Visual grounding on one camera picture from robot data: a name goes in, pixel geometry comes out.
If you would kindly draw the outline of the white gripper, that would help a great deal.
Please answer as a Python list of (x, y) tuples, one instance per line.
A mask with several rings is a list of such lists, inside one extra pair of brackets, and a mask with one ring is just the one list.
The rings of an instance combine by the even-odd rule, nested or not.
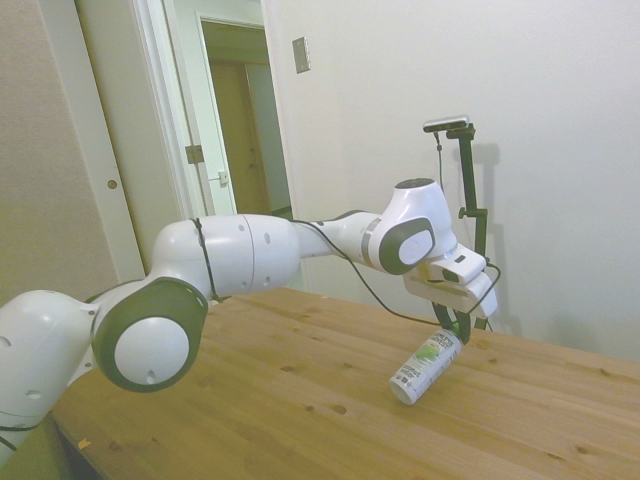
[(486, 318), (498, 307), (492, 281), (484, 272), (462, 286), (446, 281), (427, 281), (421, 279), (417, 273), (405, 274), (403, 281), (410, 294), (433, 302), (436, 319), (443, 329), (454, 329), (455, 322), (451, 320), (448, 308), (455, 310), (458, 336), (464, 345), (469, 342), (471, 336), (471, 315)]

